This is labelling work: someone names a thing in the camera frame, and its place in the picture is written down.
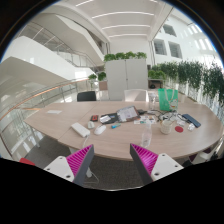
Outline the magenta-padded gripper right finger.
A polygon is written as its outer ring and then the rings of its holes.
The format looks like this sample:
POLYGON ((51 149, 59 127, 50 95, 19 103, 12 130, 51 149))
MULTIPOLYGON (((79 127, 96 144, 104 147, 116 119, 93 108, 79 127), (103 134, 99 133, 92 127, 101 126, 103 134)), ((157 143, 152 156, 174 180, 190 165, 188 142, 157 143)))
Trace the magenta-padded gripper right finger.
POLYGON ((182 166, 166 153, 156 154, 135 144, 130 145, 130 155, 144 185, 182 169, 182 166))

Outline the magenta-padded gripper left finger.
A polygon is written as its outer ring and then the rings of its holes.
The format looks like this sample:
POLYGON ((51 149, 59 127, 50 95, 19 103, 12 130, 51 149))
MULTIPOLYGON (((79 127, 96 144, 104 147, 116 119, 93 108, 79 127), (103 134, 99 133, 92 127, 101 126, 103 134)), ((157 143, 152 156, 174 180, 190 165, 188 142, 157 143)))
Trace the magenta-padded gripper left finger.
POLYGON ((94 145, 91 144, 67 157, 58 156, 44 170, 82 186, 93 157, 94 145))

